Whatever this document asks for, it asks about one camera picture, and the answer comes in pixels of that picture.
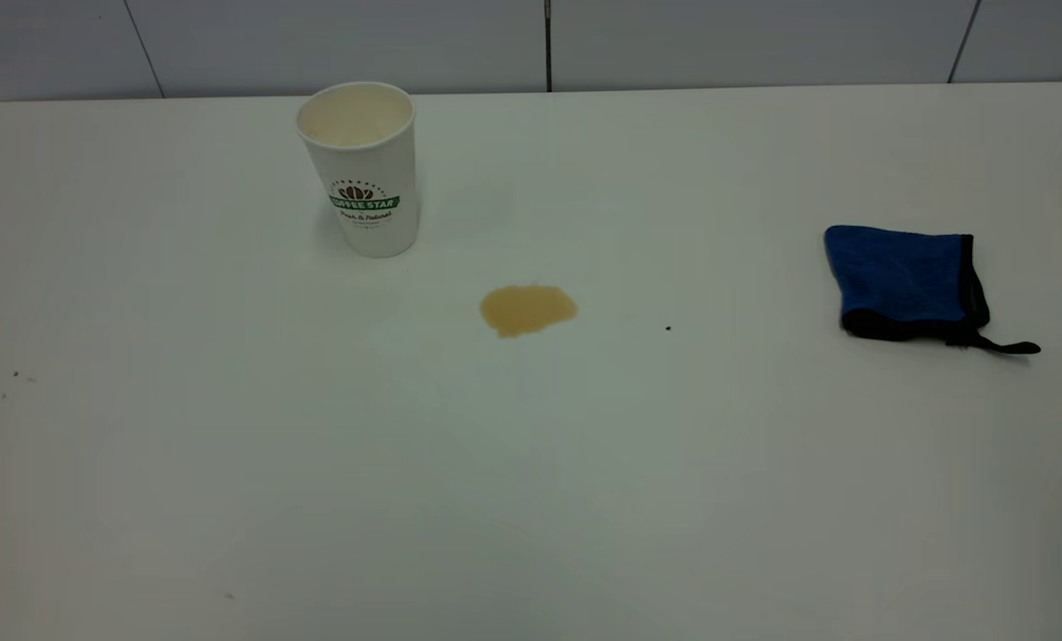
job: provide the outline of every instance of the liquid puddle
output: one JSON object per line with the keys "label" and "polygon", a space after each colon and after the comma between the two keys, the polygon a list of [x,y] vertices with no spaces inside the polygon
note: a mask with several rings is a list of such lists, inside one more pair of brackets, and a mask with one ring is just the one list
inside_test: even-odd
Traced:
{"label": "liquid puddle", "polygon": [[501,340],[542,332],[543,329],[579,315],[579,306],[559,288],[511,284],[491,292],[479,304],[482,319]]}

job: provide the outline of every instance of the white wall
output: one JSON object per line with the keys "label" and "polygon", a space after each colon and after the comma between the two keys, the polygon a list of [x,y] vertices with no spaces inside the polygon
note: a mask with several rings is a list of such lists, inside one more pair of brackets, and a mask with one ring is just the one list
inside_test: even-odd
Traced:
{"label": "white wall", "polygon": [[955,82],[1062,81],[1062,0],[982,0]]}
{"label": "white wall", "polygon": [[131,0],[168,97],[541,91],[542,0]]}
{"label": "white wall", "polygon": [[974,0],[555,0],[554,88],[945,82]]}
{"label": "white wall", "polygon": [[123,0],[0,0],[0,101],[157,94]]}

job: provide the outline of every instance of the cup logo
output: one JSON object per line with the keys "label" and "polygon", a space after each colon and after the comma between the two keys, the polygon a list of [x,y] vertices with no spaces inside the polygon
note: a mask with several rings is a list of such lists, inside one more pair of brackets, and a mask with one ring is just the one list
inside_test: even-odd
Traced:
{"label": "cup logo", "polygon": [[384,220],[399,207],[399,196],[389,196],[380,187],[363,179],[335,179],[328,200],[348,220]]}

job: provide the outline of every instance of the black loop strap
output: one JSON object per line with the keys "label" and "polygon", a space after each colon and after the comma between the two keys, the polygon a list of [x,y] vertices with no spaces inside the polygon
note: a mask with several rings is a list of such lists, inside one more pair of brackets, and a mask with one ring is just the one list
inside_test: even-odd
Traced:
{"label": "black loop strap", "polygon": [[963,335],[960,337],[954,337],[953,340],[947,340],[946,345],[950,346],[977,346],[987,351],[997,351],[998,353],[1010,353],[1010,354],[1023,354],[1023,353],[1040,353],[1041,346],[1037,344],[1031,344],[1028,341],[1022,341],[1020,344],[1011,345],[998,345],[995,342],[988,340],[988,337],[982,336],[978,332],[973,334]]}

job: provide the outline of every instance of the blue cloth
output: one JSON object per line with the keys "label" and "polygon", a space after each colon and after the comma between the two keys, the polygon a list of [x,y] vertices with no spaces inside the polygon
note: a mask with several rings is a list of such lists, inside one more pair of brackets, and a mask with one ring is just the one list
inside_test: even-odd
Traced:
{"label": "blue cloth", "polygon": [[962,236],[909,235],[837,224],[823,235],[843,314],[880,313],[897,324],[961,320]]}

